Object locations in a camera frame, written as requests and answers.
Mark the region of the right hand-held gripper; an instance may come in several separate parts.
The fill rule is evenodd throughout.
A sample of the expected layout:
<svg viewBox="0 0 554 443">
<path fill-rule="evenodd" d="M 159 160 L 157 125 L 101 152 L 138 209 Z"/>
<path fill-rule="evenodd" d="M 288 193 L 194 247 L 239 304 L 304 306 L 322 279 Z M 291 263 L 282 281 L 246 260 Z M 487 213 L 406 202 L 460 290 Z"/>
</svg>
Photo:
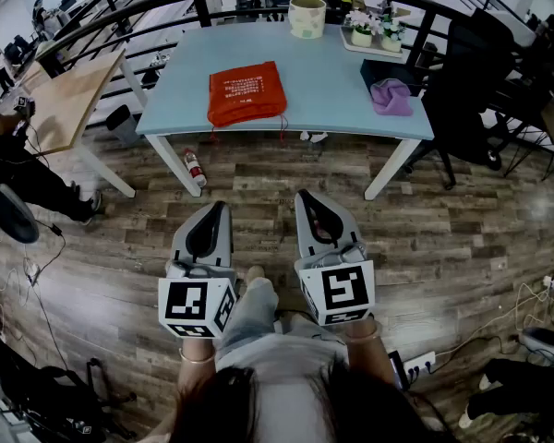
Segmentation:
<svg viewBox="0 0 554 443">
<path fill-rule="evenodd" d="M 374 264 L 354 215 L 327 196 L 299 190 L 295 220 L 303 257 L 295 272 L 312 317 L 322 327 L 367 318 L 376 302 Z M 316 248 L 337 249 L 312 257 Z"/>
</svg>

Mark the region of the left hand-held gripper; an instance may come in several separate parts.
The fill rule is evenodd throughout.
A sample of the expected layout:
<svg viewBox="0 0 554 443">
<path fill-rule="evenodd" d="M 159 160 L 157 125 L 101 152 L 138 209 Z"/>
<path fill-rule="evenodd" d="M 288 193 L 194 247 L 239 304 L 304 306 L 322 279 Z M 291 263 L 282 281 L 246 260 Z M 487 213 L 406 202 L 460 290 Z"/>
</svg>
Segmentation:
<svg viewBox="0 0 554 443">
<path fill-rule="evenodd" d="M 238 300 L 229 206 L 197 210 L 176 231 L 172 251 L 158 282 L 160 324 L 180 339 L 220 339 Z"/>
</svg>

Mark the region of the red drawstring bag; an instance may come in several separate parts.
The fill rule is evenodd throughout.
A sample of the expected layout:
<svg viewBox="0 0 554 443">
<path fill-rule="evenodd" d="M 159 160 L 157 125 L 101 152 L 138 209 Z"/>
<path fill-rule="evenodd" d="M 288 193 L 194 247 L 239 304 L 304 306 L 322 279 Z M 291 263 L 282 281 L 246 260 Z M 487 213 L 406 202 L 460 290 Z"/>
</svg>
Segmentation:
<svg viewBox="0 0 554 443">
<path fill-rule="evenodd" d="M 216 139 L 216 128 L 259 119 L 279 117 L 280 130 L 288 126 L 284 116 L 287 100 L 274 61 L 211 74 L 209 95 L 207 118 L 212 139 Z"/>
</svg>

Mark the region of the person's right forearm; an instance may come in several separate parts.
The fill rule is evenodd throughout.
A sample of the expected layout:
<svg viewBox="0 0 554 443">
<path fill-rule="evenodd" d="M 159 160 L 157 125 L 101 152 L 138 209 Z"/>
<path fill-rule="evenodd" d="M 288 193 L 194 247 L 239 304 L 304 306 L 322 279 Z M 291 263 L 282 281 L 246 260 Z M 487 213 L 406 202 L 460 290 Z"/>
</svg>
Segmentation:
<svg viewBox="0 0 554 443">
<path fill-rule="evenodd" d="M 347 346 L 349 365 L 395 386 L 394 372 L 388 352 L 380 337 L 381 325 L 372 316 L 347 323 L 344 341 Z"/>
</svg>

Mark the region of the person's left forearm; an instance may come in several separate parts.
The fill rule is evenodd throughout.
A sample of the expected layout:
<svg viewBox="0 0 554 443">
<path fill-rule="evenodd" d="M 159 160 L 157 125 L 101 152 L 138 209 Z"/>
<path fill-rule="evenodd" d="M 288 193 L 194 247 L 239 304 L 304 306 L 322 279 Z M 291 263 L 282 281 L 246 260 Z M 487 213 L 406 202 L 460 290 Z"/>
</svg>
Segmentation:
<svg viewBox="0 0 554 443">
<path fill-rule="evenodd" d="M 180 348 L 181 365 L 177 381 L 177 413 L 198 405 L 201 392 L 216 373 L 215 347 L 212 340 L 184 338 Z"/>
</svg>

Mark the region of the plastic bottle with red label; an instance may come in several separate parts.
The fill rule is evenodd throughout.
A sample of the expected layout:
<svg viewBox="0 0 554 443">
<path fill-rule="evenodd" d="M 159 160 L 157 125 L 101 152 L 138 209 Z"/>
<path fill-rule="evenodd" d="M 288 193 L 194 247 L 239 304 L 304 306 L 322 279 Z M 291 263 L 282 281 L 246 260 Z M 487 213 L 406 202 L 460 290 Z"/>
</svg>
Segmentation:
<svg viewBox="0 0 554 443">
<path fill-rule="evenodd" d="M 200 166 L 196 153 L 191 149 L 185 149 L 184 154 L 186 168 L 191 177 L 199 187 L 204 187 L 207 184 L 207 177 Z"/>
</svg>

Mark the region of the white table leg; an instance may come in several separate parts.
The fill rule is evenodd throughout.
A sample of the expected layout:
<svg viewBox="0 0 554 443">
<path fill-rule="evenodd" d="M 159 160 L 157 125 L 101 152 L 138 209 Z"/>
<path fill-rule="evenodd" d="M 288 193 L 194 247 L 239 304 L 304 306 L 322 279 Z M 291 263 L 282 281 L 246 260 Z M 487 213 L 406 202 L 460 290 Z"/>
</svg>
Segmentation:
<svg viewBox="0 0 554 443">
<path fill-rule="evenodd" d="M 399 143 L 390 158 L 366 189 L 364 193 L 365 200 L 373 200 L 379 194 L 413 154 L 419 144 L 420 141 L 417 139 L 403 139 Z"/>
<path fill-rule="evenodd" d="M 181 182 L 187 192 L 195 198 L 200 197 L 201 187 L 195 182 L 189 170 L 177 156 L 167 138 L 154 135 L 146 135 L 145 138 L 150 142 L 151 146 L 156 150 L 158 155 Z"/>
</svg>

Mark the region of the person's light grey jeans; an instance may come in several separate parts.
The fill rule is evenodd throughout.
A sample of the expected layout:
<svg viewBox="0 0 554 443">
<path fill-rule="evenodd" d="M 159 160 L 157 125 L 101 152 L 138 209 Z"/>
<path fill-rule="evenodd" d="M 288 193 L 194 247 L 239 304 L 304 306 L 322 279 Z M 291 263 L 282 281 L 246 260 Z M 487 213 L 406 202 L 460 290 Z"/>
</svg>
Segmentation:
<svg viewBox="0 0 554 443">
<path fill-rule="evenodd" d="M 348 362 L 343 341 L 295 314 L 274 327 L 278 295 L 267 278 L 256 278 L 239 299 L 216 347 L 216 368 L 250 367 L 261 379 L 312 375 L 333 361 Z"/>
</svg>

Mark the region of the dark grey trash bin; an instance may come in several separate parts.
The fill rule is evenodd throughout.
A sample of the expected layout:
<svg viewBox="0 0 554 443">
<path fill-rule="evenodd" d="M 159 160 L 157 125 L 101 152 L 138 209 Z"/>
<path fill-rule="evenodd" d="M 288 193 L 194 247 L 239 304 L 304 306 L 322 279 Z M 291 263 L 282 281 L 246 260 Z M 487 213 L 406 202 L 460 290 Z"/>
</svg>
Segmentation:
<svg viewBox="0 0 554 443">
<path fill-rule="evenodd" d="M 131 146 L 140 139 L 136 132 L 138 123 L 125 104 L 120 105 L 107 116 L 105 125 L 124 146 Z"/>
</svg>

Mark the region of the purple cloth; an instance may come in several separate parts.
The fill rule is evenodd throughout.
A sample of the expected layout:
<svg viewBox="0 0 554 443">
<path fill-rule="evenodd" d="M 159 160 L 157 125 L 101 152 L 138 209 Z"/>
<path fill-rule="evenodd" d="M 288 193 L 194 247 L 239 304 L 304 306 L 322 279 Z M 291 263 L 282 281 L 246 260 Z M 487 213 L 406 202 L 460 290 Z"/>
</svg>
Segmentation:
<svg viewBox="0 0 554 443">
<path fill-rule="evenodd" d="M 411 91 L 397 78 L 385 78 L 369 88 L 374 111 L 386 116 L 411 116 Z"/>
</svg>

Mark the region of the black tablet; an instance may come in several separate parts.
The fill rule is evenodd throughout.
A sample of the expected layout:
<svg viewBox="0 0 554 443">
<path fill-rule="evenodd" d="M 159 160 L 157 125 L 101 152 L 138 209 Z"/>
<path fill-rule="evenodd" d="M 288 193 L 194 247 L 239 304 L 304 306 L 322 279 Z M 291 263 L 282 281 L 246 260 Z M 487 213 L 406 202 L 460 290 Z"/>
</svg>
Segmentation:
<svg viewBox="0 0 554 443">
<path fill-rule="evenodd" d="M 403 361 L 397 351 L 388 353 L 391 361 L 392 369 L 394 372 L 395 386 L 399 390 L 406 390 L 408 384 L 406 374 L 404 371 Z"/>
</svg>

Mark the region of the person's white shirt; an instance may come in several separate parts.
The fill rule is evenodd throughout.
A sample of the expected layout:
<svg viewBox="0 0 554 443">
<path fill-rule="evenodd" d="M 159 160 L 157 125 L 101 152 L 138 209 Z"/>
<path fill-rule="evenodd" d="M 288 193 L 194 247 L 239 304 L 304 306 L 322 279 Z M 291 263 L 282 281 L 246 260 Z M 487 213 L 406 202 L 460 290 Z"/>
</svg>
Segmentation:
<svg viewBox="0 0 554 443">
<path fill-rule="evenodd" d="M 216 368 L 254 370 L 255 443 L 333 443 L 319 388 L 337 358 L 348 360 L 346 346 L 329 333 L 273 332 L 220 341 Z"/>
</svg>

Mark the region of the white power strip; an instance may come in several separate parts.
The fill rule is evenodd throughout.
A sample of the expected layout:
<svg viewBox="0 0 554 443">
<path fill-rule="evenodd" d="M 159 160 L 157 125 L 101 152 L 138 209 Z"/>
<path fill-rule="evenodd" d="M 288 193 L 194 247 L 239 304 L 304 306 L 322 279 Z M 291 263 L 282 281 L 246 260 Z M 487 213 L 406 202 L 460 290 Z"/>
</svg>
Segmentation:
<svg viewBox="0 0 554 443">
<path fill-rule="evenodd" d="M 404 361 L 403 368 L 407 376 L 416 378 L 421 370 L 428 371 L 434 364 L 436 364 L 436 354 L 431 351 Z"/>
</svg>

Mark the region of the black box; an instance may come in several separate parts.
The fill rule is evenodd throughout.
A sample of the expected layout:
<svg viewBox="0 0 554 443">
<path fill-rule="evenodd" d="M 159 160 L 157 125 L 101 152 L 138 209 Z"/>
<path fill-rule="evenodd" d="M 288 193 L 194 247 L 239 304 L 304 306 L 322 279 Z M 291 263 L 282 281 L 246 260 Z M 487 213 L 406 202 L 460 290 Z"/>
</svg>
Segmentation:
<svg viewBox="0 0 554 443">
<path fill-rule="evenodd" d="M 424 88 L 424 72 L 404 64 L 365 59 L 360 68 L 360 75 L 368 90 L 373 84 L 389 78 L 402 81 L 413 97 L 417 97 Z"/>
</svg>

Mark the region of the white tray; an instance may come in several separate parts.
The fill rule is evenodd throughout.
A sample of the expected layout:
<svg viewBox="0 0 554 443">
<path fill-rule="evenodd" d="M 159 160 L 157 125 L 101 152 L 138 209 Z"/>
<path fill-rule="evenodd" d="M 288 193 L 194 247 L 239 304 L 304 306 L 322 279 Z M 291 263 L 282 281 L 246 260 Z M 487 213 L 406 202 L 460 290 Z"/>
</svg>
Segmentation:
<svg viewBox="0 0 554 443">
<path fill-rule="evenodd" d="M 403 58 L 403 50 L 400 52 L 392 52 L 385 50 L 379 43 L 379 35 L 372 38 L 372 43 L 368 47 L 358 46 L 352 43 L 353 31 L 350 28 L 340 27 L 341 38 L 343 46 L 346 50 L 351 52 L 358 52 L 363 54 L 376 54 L 381 56 L 393 57 L 397 59 Z"/>
</svg>

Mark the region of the wooden side table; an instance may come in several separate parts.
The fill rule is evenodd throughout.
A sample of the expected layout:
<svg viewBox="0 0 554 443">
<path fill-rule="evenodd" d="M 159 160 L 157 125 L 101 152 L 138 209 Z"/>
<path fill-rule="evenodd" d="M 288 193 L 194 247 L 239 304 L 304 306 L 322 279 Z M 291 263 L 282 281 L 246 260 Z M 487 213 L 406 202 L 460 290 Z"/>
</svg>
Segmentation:
<svg viewBox="0 0 554 443">
<path fill-rule="evenodd" d="M 125 57 L 124 50 L 99 56 L 86 64 L 52 78 L 30 94 L 36 103 L 30 140 L 39 143 L 42 153 L 73 150 L 100 177 L 128 198 L 136 191 L 103 163 L 81 141 L 98 101 L 116 72 L 121 72 L 141 106 L 148 97 Z"/>
</svg>

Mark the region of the grey office chair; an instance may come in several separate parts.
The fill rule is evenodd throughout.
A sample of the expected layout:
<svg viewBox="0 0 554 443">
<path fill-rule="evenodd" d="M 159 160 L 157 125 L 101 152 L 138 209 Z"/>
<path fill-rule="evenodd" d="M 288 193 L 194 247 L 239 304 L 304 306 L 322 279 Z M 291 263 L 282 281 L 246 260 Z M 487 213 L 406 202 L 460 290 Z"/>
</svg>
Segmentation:
<svg viewBox="0 0 554 443">
<path fill-rule="evenodd" d="M 0 229 L 23 245 L 35 243 L 40 235 L 30 209 L 6 184 L 0 184 Z"/>
</svg>

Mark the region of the cream pot with pink flowers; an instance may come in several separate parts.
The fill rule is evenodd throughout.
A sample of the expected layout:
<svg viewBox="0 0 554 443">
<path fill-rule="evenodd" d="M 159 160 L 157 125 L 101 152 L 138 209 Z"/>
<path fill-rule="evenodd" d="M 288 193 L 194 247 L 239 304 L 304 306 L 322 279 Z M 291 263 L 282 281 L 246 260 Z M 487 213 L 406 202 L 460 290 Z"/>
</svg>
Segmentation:
<svg viewBox="0 0 554 443">
<path fill-rule="evenodd" d="M 345 17 L 345 24 L 352 29 L 352 44 L 368 48 L 379 33 L 379 18 L 374 13 L 352 10 Z"/>
</svg>

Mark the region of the cream pot with blue flowers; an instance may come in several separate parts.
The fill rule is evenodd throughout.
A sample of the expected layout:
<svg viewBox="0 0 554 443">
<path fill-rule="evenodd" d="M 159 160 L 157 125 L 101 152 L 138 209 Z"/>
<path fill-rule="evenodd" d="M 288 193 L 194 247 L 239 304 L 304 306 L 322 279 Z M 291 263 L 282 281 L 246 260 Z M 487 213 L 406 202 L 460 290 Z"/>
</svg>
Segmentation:
<svg viewBox="0 0 554 443">
<path fill-rule="evenodd" d="M 379 34 L 381 47 L 388 52 L 399 53 L 402 50 L 402 40 L 405 33 L 405 24 L 391 14 L 380 17 Z"/>
</svg>

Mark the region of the cream patterned bucket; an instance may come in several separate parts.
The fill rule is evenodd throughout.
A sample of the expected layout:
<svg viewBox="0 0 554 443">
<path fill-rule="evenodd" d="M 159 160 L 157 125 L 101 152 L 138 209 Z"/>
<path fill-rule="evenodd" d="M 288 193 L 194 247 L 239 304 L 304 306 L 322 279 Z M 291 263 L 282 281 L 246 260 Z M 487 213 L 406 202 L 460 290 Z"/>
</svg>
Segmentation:
<svg viewBox="0 0 554 443">
<path fill-rule="evenodd" d="M 299 39 L 318 39 L 325 26 L 327 5 L 323 0 L 290 0 L 291 34 Z"/>
</svg>

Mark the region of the black office chair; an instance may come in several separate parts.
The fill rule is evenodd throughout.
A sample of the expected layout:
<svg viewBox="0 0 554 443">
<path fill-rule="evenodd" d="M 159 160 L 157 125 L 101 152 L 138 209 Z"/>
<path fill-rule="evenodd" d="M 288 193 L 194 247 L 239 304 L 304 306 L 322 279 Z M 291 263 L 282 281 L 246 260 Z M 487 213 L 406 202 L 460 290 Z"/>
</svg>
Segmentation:
<svg viewBox="0 0 554 443">
<path fill-rule="evenodd" d="M 405 164 L 407 173 L 432 150 L 444 164 L 448 190 L 456 185 L 450 156 L 500 169 L 499 151 L 488 142 L 481 114 L 514 69 L 513 49 L 511 30 L 480 8 L 469 19 L 450 23 L 442 68 L 429 75 L 422 97 L 434 138 Z"/>
</svg>

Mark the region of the black metal-legged desk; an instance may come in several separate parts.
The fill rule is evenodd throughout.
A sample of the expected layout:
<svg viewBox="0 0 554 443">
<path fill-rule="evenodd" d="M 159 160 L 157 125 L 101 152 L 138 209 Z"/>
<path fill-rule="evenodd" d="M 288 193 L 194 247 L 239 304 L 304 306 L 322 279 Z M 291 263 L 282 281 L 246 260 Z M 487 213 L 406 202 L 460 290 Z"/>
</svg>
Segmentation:
<svg viewBox="0 0 554 443">
<path fill-rule="evenodd" d="M 515 152 L 504 170 L 511 174 L 535 151 L 550 153 L 543 179 L 554 174 L 554 92 L 526 86 L 519 80 L 505 80 L 488 103 L 496 115 L 490 136 L 500 141 L 497 152 L 513 145 Z"/>
</svg>

